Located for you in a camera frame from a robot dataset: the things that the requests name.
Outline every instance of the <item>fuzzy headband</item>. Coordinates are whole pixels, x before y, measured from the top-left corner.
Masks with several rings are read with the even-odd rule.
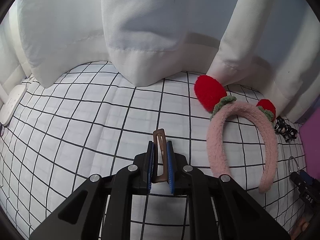
[[[261,133],[266,148],[266,164],[260,180],[259,192],[270,189],[276,174],[278,160],[277,140],[271,121],[276,116],[273,104],[262,99],[256,106],[236,102],[233,96],[227,96],[223,86],[210,76],[199,76],[195,83],[195,94],[204,108],[212,112],[207,133],[207,152],[210,168],[214,176],[231,176],[229,165],[222,145],[223,125],[227,117],[237,114],[255,124]]]

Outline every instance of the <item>silver screw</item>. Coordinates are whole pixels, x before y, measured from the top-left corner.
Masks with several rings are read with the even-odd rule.
[[[138,169],[137,165],[131,164],[130,166],[128,166],[129,171],[136,171],[137,169]]]
[[[185,165],[185,166],[183,166],[183,170],[186,171],[186,172],[190,172],[190,171],[193,170],[193,167],[190,166],[190,165]]]
[[[220,179],[223,181],[223,182],[228,182],[230,181],[230,176],[227,175],[227,174],[223,174]]]
[[[100,179],[100,176],[99,176],[98,174],[93,174],[93,175],[90,176],[90,180],[91,180],[92,182],[96,182],[96,181],[98,181],[99,179]]]

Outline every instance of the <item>curtain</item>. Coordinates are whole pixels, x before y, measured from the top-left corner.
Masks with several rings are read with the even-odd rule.
[[[195,71],[260,90],[293,122],[320,93],[320,25],[305,0],[17,0],[8,21],[19,69],[46,88],[90,61],[135,86]]]

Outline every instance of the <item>purple object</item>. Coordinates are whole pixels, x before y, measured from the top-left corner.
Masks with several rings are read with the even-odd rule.
[[[299,129],[310,176],[320,180],[320,107]]]

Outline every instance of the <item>grid tablecloth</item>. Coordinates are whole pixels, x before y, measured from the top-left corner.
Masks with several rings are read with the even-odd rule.
[[[205,140],[210,114],[194,94],[198,76],[180,72],[137,88],[112,63],[92,62],[63,74],[48,89],[34,78],[25,80],[28,90],[0,138],[0,205],[21,235],[27,239],[91,174],[108,176],[131,164],[158,128],[175,152],[212,175]],[[263,98],[241,85],[226,89],[252,104]],[[289,231],[304,211],[288,178],[290,156],[306,169],[300,135],[291,143],[278,136],[277,173],[266,194],[258,192],[265,146],[256,127],[230,117],[223,140],[234,179]],[[186,197],[172,196],[166,182],[153,184],[148,196],[133,196],[131,239],[189,239]]]

